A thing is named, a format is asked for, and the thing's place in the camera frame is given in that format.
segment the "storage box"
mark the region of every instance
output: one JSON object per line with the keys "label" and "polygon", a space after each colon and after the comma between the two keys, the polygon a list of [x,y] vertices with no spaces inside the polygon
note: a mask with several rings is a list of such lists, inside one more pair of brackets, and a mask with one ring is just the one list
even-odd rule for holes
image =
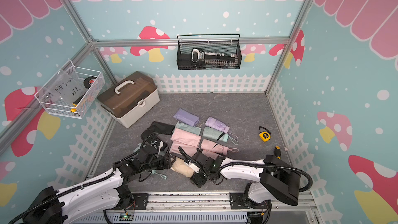
{"label": "storage box", "polygon": [[134,72],[100,94],[98,100],[114,119],[128,128],[159,102],[159,95],[151,77]]}

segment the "brown lid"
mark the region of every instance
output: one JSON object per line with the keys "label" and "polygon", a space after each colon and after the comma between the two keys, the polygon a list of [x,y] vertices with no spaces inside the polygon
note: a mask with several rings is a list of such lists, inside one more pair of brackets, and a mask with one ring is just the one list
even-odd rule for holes
{"label": "brown lid", "polygon": [[109,88],[97,98],[102,107],[111,112],[115,117],[121,118],[137,103],[157,90],[151,77],[141,72],[134,72],[124,78],[116,86]]}

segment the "white box handle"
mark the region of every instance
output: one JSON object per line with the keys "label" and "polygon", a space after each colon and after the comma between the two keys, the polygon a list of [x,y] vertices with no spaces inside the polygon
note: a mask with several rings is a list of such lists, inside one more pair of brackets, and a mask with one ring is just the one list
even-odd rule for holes
{"label": "white box handle", "polygon": [[140,100],[139,102],[137,102],[137,105],[139,107],[143,107],[143,106],[145,106],[145,101],[144,100]]}
{"label": "white box handle", "polygon": [[125,81],[125,82],[123,82],[122,84],[120,84],[119,86],[117,86],[115,88],[115,93],[120,94],[119,89],[121,89],[122,87],[124,87],[124,86],[126,86],[127,84],[130,84],[130,83],[134,84],[133,81]]}

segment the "wire basket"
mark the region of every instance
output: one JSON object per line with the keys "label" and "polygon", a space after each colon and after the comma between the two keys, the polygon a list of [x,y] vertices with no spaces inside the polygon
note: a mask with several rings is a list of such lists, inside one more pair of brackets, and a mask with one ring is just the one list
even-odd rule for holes
{"label": "wire basket", "polygon": [[102,72],[83,67],[76,67],[73,65],[71,60],[69,60],[65,66],[67,66],[67,69],[64,69],[64,71],[69,75],[78,77],[78,83],[82,87],[84,87],[83,82],[86,78],[91,76],[97,77],[77,106],[71,105],[59,98],[54,101],[54,95],[50,91],[46,91],[44,89],[50,86],[54,81],[54,76],[51,77],[51,79],[49,79],[46,84],[37,91],[37,93],[35,93],[35,98],[49,114],[82,119],[96,99],[102,87],[105,85],[105,79]]}
{"label": "wire basket", "polygon": [[178,70],[239,69],[239,34],[177,36]]}

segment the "white wire basket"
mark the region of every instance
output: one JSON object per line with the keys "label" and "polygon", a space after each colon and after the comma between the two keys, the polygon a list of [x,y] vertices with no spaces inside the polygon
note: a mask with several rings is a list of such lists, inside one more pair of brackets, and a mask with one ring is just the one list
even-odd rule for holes
{"label": "white wire basket", "polygon": [[37,93],[35,93],[35,98],[40,102],[42,107],[49,114],[82,119],[87,110],[90,108],[91,104],[96,99],[102,87],[105,85],[105,79],[101,71],[87,69],[84,67],[76,67],[75,65],[73,65],[71,60],[68,60],[65,65],[67,66],[67,68],[64,69],[64,71],[69,75],[78,77],[78,83],[82,87],[84,87],[83,82],[86,78],[91,76],[97,77],[91,87],[84,94],[82,99],[79,101],[77,106],[71,105],[70,103],[67,103],[59,98],[54,101],[53,99],[55,97],[53,97],[53,94],[44,89],[50,87],[51,83],[54,81],[53,78],[55,75],[53,75],[51,79],[49,79],[46,84],[42,88],[40,88]]}

